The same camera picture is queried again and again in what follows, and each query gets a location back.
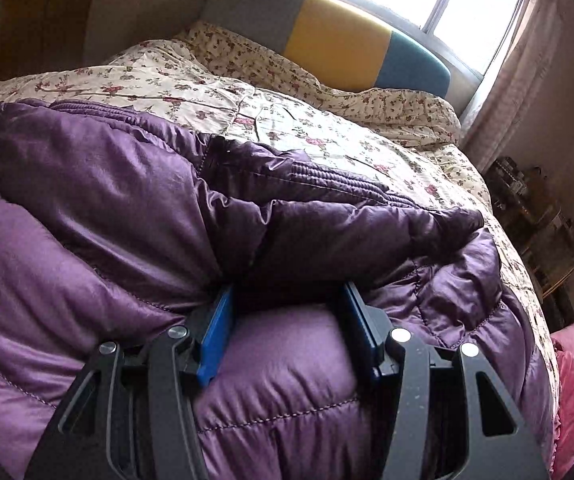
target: sheer curtain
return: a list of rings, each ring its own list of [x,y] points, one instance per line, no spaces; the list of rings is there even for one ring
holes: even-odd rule
[[[502,154],[538,94],[561,30],[558,0],[524,0],[513,38],[461,116],[460,148],[481,173]]]

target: quilted fabric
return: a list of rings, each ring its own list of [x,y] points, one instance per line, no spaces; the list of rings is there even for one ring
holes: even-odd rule
[[[0,103],[0,463],[23,476],[97,345],[142,344],[240,291],[195,401],[214,478],[366,478],[383,413],[325,298],[363,297],[426,342],[476,342],[548,459],[552,396],[479,212],[430,210],[304,152],[88,102]]]

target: bed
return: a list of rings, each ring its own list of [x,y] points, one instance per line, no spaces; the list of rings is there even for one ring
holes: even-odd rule
[[[0,100],[75,98],[133,107],[195,131],[303,149],[315,162],[376,179],[420,205],[484,216],[502,280],[530,319],[546,363],[554,414],[556,355],[530,279],[491,212],[490,196],[458,150],[451,106],[429,93],[329,88],[283,56],[222,27],[197,22],[172,40],[140,43],[106,64],[0,82]]]

